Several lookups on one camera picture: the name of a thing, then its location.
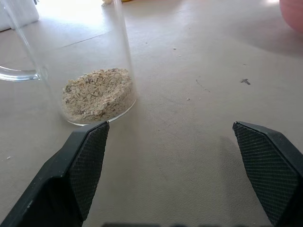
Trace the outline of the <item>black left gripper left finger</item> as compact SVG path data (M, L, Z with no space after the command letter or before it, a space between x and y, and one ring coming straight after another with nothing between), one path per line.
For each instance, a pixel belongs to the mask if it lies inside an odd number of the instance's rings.
M109 123L74 130L40 168L2 227L81 227L102 171Z

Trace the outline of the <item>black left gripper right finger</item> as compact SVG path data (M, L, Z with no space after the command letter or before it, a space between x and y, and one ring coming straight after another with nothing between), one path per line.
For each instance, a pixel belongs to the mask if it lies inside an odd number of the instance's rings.
M234 122L246 175L275 227L303 225L303 155L280 132Z

